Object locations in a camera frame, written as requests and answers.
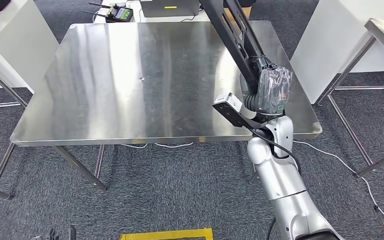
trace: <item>plastic wrap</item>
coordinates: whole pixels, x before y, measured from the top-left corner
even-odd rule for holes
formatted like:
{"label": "plastic wrap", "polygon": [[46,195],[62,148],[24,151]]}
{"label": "plastic wrap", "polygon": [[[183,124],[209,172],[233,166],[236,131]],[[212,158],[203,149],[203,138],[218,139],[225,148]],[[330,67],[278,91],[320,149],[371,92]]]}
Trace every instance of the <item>plastic wrap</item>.
{"label": "plastic wrap", "polygon": [[261,72],[258,86],[258,110],[265,115],[281,115],[289,99],[292,72],[270,64]]}

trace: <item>metal table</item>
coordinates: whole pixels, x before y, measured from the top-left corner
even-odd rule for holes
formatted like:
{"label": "metal table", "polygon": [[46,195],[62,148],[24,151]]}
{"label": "metal table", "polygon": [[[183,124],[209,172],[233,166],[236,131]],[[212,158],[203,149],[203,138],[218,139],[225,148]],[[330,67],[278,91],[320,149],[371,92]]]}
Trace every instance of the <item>metal table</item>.
{"label": "metal table", "polygon": [[[267,56],[292,70],[270,22],[251,25]],[[10,140],[53,146],[105,189],[98,179],[105,145],[251,139],[212,107],[221,93],[241,96],[239,74],[210,22],[74,24]],[[321,133],[295,75],[285,111],[295,138]],[[100,145],[95,174],[67,145]]]}
{"label": "metal table", "polygon": [[357,55],[351,60],[351,62],[346,66],[343,72],[339,75],[336,81],[329,88],[329,90],[319,99],[317,103],[317,104],[320,104],[320,102],[325,97],[329,99],[336,113],[339,115],[340,120],[344,124],[346,131],[349,133],[352,140],[356,144],[358,150],[363,155],[363,158],[367,162],[368,167],[358,172],[357,174],[359,176],[364,176],[365,174],[382,167],[384,165],[384,158],[375,163],[370,159],[363,145],[360,143],[359,139],[353,132],[353,129],[351,128],[347,119],[342,114],[341,109],[339,108],[334,98],[332,97],[332,92],[344,91],[344,90],[383,90],[384,89],[384,86],[340,86],[340,84],[343,82],[345,77],[350,73],[350,71],[354,68],[354,66],[359,62],[359,60],[366,54],[366,52],[370,49],[370,47],[376,41],[379,41],[382,45],[384,45],[384,19],[370,18],[364,26],[367,29],[367,31],[371,34],[367,42],[364,44],[364,46],[360,49]]}

